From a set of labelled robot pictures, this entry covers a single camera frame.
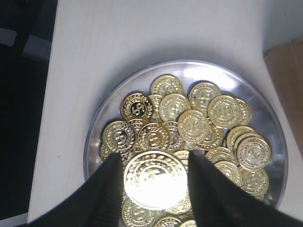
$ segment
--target brown cardboard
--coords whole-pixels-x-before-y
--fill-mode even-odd
[[[303,155],[303,38],[271,48],[264,60]]]

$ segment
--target tray rim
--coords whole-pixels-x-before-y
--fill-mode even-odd
[[[289,159],[288,159],[288,149],[287,149],[287,144],[286,144],[286,139],[285,139],[285,135],[281,126],[281,123],[279,121],[278,116],[276,115],[274,109],[272,108],[271,104],[267,101],[267,99],[263,96],[263,94],[252,84],[250,83],[247,79],[245,79],[244,77],[242,77],[241,75],[239,75],[238,73],[235,73],[225,67],[222,67],[220,65],[214,64],[214,63],[210,63],[207,61],[201,61],[201,60],[192,60],[192,59],[179,59],[179,60],[172,60],[172,61],[162,61],[159,63],[156,63],[154,65],[149,65],[146,68],[140,69],[136,72],[134,72],[133,74],[131,74],[130,76],[128,76],[127,78],[125,78],[124,80],[122,80],[104,99],[104,101],[101,103],[101,105],[99,106],[98,110],[96,111],[90,125],[89,125],[89,130],[85,139],[85,146],[84,146],[84,152],[83,152],[83,176],[84,176],[84,181],[87,181],[89,179],[89,165],[88,165],[88,153],[89,153],[89,145],[90,145],[90,140],[91,140],[91,135],[92,135],[92,131],[96,125],[97,119],[99,117],[100,112],[103,110],[103,106],[105,106],[105,104],[107,104],[109,102],[109,99],[111,98],[111,96],[117,91],[119,90],[121,87],[124,86],[124,84],[138,76],[140,76],[142,73],[145,73],[147,71],[149,71],[150,69],[155,69],[158,67],[162,67],[162,66],[167,66],[167,65],[175,65],[175,64],[193,64],[193,65],[200,65],[200,64],[207,64],[213,67],[217,67],[220,68],[221,70],[224,70],[226,72],[228,72],[232,77],[240,80],[241,82],[245,83],[250,89],[252,89],[259,97],[260,99],[263,101],[263,103],[265,104],[265,106],[268,108],[270,114],[273,116],[273,121],[278,129],[278,135],[280,137],[281,141],[281,145],[282,145],[282,150],[285,150],[285,167],[284,167],[284,177],[283,177],[283,183],[282,183],[282,187],[281,187],[281,193],[280,196],[277,200],[277,203],[275,205],[275,208],[279,208],[281,205],[281,202],[283,200],[284,194],[285,194],[285,190],[286,190],[286,185],[287,185],[287,180],[288,180],[288,167],[289,167]]]

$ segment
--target pile of coins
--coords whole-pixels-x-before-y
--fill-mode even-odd
[[[222,95],[209,81],[195,83],[186,98],[177,77],[161,75],[150,95],[127,95],[120,113],[124,120],[103,130],[100,157],[105,160],[113,152],[122,156],[126,226],[196,226],[187,188],[188,156],[194,149],[234,184],[263,200],[269,185],[263,167],[271,151],[246,126],[251,110],[243,100]]]

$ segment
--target white table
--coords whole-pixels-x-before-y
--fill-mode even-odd
[[[302,10],[301,0],[60,0],[28,221],[84,182],[85,138],[107,94],[135,71],[173,59],[222,65],[264,94],[289,151],[280,209],[303,219],[302,157],[263,62],[265,49],[303,33]]]

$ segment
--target round silver tray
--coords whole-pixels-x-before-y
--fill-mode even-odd
[[[162,74],[178,77],[187,96],[192,84],[200,80],[215,83],[222,94],[229,94],[245,100],[252,109],[252,118],[248,126],[255,129],[272,149],[270,163],[265,167],[269,177],[269,189],[264,202],[278,207],[284,195],[288,156],[286,142],[280,122],[263,95],[243,77],[223,67],[203,61],[167,61],[140,70],[117,86],[98,109],[90,126],[84,149],[84,178],[87,180],[101,165],[99,149],[102,131],[114,119],[122,119],[119,109],[124,97],[131,92],[141,91],[150,94],[154,79]]]

